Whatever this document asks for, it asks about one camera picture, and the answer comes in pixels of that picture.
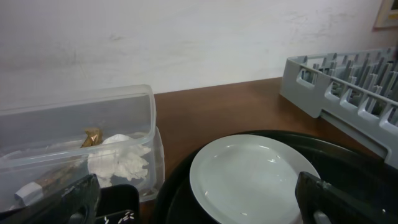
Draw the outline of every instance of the dish rack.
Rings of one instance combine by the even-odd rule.
[[[280,94],[398,169],[396,49],[291,57]]]

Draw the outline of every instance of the wooden table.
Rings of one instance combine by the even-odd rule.
[[[258,129],[296,131],[338,142],[377,157],[323,119],[314,119],[279,95],[282,79],[156,94],[157,127],[166,179],[189,154],[210,141]],[[154,201],[141,205],[148,223]]]

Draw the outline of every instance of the plate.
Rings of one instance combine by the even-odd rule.
[[[209,143],[195,156],[190,183],[198,203],[219,223],[299,223],[294,190],[301,171],[319,177],[284,143],[234,135]]]

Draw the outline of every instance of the round tray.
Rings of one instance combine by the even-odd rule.
[[[288,131],[238,134],[255,134],[283,142],[305,156],[322,180],[374,207],[398,213],[398,170],[381,159],[306,134]],[[217,223],[201,208],[190,187],[190,166],[200,149],[190,154],[163,184],[155,203],[153,223]]]

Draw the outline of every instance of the white wall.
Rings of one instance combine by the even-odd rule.
[[[395,44],[381,0],[1,0],[0,96],[280,77],[289,56]]]

